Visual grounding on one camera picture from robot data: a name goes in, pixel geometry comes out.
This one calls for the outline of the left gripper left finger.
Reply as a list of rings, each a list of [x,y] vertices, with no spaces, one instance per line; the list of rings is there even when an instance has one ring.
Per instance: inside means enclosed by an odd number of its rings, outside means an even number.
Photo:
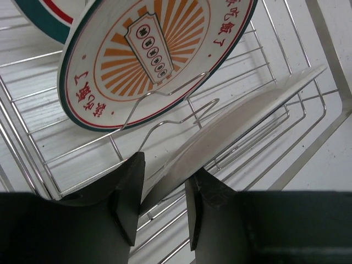
[[[1,263],[127,263],[144,176],[137,152],[60,200],[1,193]]]

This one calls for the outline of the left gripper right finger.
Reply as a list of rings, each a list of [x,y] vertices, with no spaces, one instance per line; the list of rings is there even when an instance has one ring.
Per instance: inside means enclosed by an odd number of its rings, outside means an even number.
[[[351,193],[235,191],[205,169],[185,183],[195,263],[351,263]]]

